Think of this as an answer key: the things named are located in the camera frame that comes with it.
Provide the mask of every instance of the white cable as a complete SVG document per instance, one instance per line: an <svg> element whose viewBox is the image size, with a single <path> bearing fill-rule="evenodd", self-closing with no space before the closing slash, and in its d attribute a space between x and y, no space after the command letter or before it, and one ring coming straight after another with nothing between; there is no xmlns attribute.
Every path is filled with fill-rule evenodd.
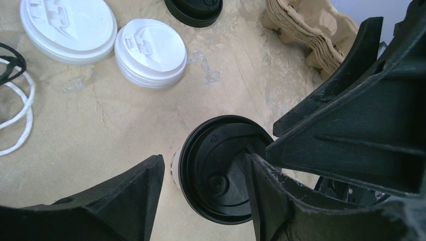
<svg viewBox="0 0 426 241"><path fill-rule="evenodd" d="M9 64L9 61L2 59L2 58L0 58L0 62L4 63L4 64ZM21 68L18 67L18 66L15 66L15 69L17 71L21 70ZM33 102L34 102L34 94L35 94L35 91L36 91L36 84L34 83L33 79L29 76L29 74L27 72L24 72L23 76L27 79L27 81L30 85L30 96L27 98L27 96L24 94L24 92L21 89L19 89L16 85L14 85L13 83L11 83L11 82L5 83L6 86L11 88L14 92L16 92L16 94L19 95L22 102L24 103L24 107L12 119L0 124L0 130L12 125L15 122L17 122L24 115L27 116L27 123L25 124L24 132L22 132L22 135L21 135L21 137L19 137L16 144L14 146L4 150L4 151L0 151L0 157L7 155L7 154L15 151L19 147L21 147L24 144L24 142L27 140L28 136L30 135L31 128L33 127L33 111L31 109L31 106L33 105Z"/></svg>

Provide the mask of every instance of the stack of black lids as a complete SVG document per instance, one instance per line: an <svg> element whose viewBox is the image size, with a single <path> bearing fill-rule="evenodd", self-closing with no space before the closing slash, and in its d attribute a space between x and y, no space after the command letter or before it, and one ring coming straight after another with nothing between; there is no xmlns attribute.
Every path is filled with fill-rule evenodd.
<svg viewBox="0 0 426 241"><path fill-rule="evenodd" d="M236 115L210 119L182 147L179 177L189 205L221 224L251 220L244 177L246 154L263 158L272 138L255 122Z"/></svg>
<svg viewBox="0 0 426 241"><path fill-rule="evenodd" d="M212 25L222 11L222 0L164 0L172 15L182 23L203 28Z"/></svg>

